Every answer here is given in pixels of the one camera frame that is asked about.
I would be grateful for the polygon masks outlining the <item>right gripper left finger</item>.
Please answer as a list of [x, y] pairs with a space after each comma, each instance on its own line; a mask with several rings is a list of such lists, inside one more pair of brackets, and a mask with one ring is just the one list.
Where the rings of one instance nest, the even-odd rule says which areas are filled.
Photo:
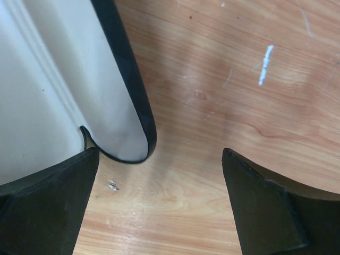
[[99, 166], [89, 148], [1, 185], [1, 254], [72, 254]]

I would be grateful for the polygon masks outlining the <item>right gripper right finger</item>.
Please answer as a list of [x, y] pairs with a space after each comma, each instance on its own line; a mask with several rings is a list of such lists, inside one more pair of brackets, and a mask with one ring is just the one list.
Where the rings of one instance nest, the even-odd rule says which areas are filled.
[[223, 174], [243, 254], [339, 254], [339, 194], [226, 148]]

